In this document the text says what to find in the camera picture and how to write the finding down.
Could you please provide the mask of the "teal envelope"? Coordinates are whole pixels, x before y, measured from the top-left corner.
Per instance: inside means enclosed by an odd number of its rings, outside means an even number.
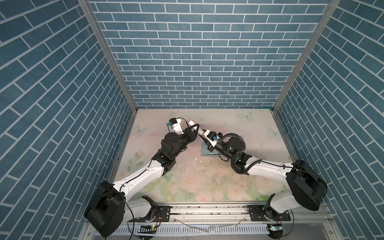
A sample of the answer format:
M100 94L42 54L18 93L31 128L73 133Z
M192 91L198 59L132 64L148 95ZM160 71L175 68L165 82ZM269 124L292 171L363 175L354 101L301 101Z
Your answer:
M219 152L215 149L210 151L210 143L205 143L204 141L201 144L201 156L202 157L218 157Z

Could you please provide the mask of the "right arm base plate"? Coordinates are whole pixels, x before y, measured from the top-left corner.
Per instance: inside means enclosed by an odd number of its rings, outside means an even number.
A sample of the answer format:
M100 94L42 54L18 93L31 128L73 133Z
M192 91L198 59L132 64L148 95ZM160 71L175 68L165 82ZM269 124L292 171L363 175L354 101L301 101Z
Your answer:
M279 214L274 211L272 208L267 208L265 210L262 205L248 205L246 207L247 212L250 215L252 222L262 222L262 221L270 221L270 222L279 222L279 221L291 221L291 216L288 211Z

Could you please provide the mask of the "white glue stick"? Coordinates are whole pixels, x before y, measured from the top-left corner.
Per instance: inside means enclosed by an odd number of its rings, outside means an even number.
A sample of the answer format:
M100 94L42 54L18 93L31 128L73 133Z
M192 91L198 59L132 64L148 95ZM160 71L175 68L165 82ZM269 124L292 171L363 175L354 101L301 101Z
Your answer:
M205 130L203 130L200 125L196 124L194 121L189 121L188 124L189 127L192 128L199 135L203 135L205 133Z

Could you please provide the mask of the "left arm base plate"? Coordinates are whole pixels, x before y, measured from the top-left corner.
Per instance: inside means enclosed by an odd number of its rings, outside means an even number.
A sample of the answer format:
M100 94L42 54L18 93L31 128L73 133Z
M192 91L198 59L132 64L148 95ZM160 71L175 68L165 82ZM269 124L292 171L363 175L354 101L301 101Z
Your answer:
M149 213L142 218L135 218L130 220L130 223L138 222L169 222L171 215L171 206L157 206L156 209L152 207Z

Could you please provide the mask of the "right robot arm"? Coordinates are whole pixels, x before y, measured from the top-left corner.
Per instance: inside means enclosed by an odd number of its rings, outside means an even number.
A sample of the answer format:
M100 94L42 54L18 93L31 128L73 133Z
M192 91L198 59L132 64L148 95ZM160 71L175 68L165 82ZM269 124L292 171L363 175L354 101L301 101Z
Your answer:
M305 161L274 163L253 157L245 153L245 141L234 133L223 135L199 130L199 135L210 152L217 151L227 158L235 173L266 177L288 186L288 190L283 192L272 192L263 206L264 216L268 220L276 221L286 211L298 207L310 211L319 210L328 186Z

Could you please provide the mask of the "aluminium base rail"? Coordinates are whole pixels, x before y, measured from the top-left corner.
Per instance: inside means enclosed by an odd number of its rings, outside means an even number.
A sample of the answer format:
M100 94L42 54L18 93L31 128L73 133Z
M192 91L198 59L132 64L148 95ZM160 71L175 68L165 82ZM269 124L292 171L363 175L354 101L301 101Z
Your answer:
M184 223L232 223L236 221L251 222L246 207L248 205L262 205L263 202L214 202L214 203L181 203L167 204L158 203L157 206L171 206L171 215L169 222ZM325 223L330 221L331 215L325 205L321 205L318 211L310 211L303 207L288 210L291 221L279 221L272 223Z

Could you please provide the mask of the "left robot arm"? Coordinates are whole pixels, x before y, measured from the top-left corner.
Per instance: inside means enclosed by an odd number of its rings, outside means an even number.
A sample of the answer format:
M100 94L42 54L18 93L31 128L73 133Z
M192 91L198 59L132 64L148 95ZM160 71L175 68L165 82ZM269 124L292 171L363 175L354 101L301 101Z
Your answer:
M187 149L199 135L199 124L191 125L180 133L167 133L161 148L144 165L130 176L98 185L85 209L84 217L104 238L110 236L122 222L134 219L152 220L157 203L148 196L133 201L131 198L152 181L161 178L176 164L177 156Z

